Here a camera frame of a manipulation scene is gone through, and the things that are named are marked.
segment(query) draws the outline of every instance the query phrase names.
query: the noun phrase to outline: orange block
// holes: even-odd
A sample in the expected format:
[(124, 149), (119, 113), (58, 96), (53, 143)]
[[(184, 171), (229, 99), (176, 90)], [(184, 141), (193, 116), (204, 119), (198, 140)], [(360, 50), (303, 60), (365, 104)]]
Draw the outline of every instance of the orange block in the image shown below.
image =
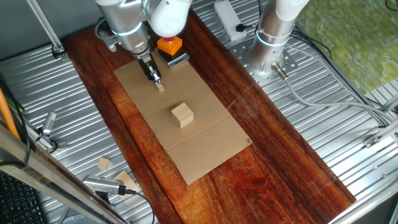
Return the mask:
[(162, 37), (157, 41), (157, 47), (173, 56), (182, 47), (182, 39), (174, 37), (173, 41), (168, 42)]

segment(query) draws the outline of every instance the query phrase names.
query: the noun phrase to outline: metal grating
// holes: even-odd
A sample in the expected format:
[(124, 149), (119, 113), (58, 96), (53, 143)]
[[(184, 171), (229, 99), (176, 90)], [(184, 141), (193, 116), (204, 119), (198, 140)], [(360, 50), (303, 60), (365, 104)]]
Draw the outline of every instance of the metal grating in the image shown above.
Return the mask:
[[(230, 51), (242, 50), (237, 49), (242, 42), (250, 45), (254, 28), (247, 29), (246, 39), (230, 41), (214, 10), (215, 2), (194, 1), (192, 8)], [(244, 25), (258, 23), (256, 0), (230, 2)], [(290, 39), (286, 49), (298, 64), (297, 71), (290, 73), (289, 79), (300, 96), (319, 103), (357, 101), (347, 88), (350, 84), (346, 78), (332, 73), (326, 62), (307, 44)], [(392, 137), (369, 149), (363, 144), (380, 130), (380, 124), (368, 111), (352, 106), (307, 107), (295, 99), (280, 79), (262, 85), (262, 89), (358, 200), (381, 191), (398, 177), (398, 145)], [(398, 82), (394, 81), (372, 94), (374, 100), (385, 103), (397, 93)]]
[[(0, 73), (36, 128), (49, 110), (58, 112), (50, 138), (66, 141), (68, 148), (58, 149), (53, 156), (79, 179), (88, 174), (115, 177), (125, 170), (139, 186), (69, 59), (55, 60), (49, 45), (1, 62)], [(100, 157), (109, 159), (112, 167), (100, 170)], [(57, 223), (66, 207), (42, 193), (39, 197), (47, 220)], [(111, 195), (109, 199), (125, 219), (151, 223), (152, 210), (142, 198), (130, 195), (122, 200)]]
[[(254, 28), (251, 28), (246, 40), (229, 41), (214, 11), (215, 2), (194, 1), (192, 8), (227, 48), (254, 38)], [(233, 0), (231, 3), (243, 24), (257, 24), (256, 0)], [(356, 101), (345, 88), (349, 83), (331, 73), (312, 49), (294, 39), (289, 40), (289, 45), (292, 47), (287, 50), (298, 64), (298, 70), (289, 74), (298, 94), (310, 101)], [(64, 140), (69, 147), (55, 152), (54, 156), (77, 177), (82, 179), (87, 174), (114, 177), (125, 170), (135, 180), (68, 59), (55, 60), (50, 46), (46, 46), (0, 63), (0, 72), (16, 98), (26, 107), (26, 118), (34, 126), (41, 126), (48, 110), (58, 111), (52, 139)], [(393, 88), (386, 85), (385, 90), (370, 94), (374, 100), (384, 103), (392, 94), (398, 93), (398, 82), (391, 85)], [(350, 106), (309, 108), (297, 103), (280, 80), (262, 88), (357, 199), (379, 191), (381, 186), (398, 176), (398, 146), (392, 138), (369, 149), (363, 144), (379, 131), (379, 123), (367, 111)], [(110, 170), (97, 168), (96, 161), (100, 157), (111, 159), (113, 166)], [(51, 223), (57, 222), (65, 206), (43, 194), (40, 198), (48, 219)], [(124, 218), (132, 218), (134, 223), (150, 223), (150, 208), (139, 197), (121, 200), (115, 195), (110, 200)]]

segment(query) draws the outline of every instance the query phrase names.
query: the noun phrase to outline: wooden peg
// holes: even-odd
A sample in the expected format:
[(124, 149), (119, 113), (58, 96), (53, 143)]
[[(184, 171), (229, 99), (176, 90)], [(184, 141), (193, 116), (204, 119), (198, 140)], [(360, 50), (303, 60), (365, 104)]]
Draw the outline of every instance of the wooden peg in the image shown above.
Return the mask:
[(101, 169), (101, 170), (107, 170), (112, 166), (111, 161), (109, 161), (109, 159), (105, 159), (105, 158), (100, 158), (98, 161), (97, 166)]
[(157, 85), (156, 87), (157, 87), (157, 89), (158, 89), (160, 92), (163, 92), (163, 91), (164, 91), (164, 87), (163, 87), (162, 84), (159, 84), (159, 85)]
[(172, 110), (172, 117), (180, 128), (183, 128), (193, 121), (193, 112), (185, 103), (182, 103)]
[[(138, 190), (138, 186), (136, 185), (136, 183), (130, 178), (129, 174), (127, 174), (126, 171), (122, 171), (120, 174), (118, 174), (115, 177), (116, 180), (121, 180), (123, 181), (123, 184), (130, 188), (130, 190)], [(125, 198), (127, 197), (127, 195), (119, 195), (121, 198)]]

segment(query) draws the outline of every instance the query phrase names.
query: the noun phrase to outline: power strip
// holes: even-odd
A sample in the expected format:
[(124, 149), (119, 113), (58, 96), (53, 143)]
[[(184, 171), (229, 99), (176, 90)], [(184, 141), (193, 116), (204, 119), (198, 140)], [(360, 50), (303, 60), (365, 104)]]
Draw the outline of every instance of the power strip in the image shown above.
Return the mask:
[(214, 9), (231, 41), (241, 40), (246, 37), (246, 31), (236, 32), (236, 26), (239, 25), (241, 21), (228, 0), (215, 3)]

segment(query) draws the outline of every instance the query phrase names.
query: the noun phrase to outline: black keyboard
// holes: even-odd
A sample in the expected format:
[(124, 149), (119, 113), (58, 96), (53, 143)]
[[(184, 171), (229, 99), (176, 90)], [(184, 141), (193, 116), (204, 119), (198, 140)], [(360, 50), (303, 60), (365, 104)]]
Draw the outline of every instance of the black keyboard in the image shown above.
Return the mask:
[(45, 223), (35, 189), (3, 172), (0, 172), (0, 223)]

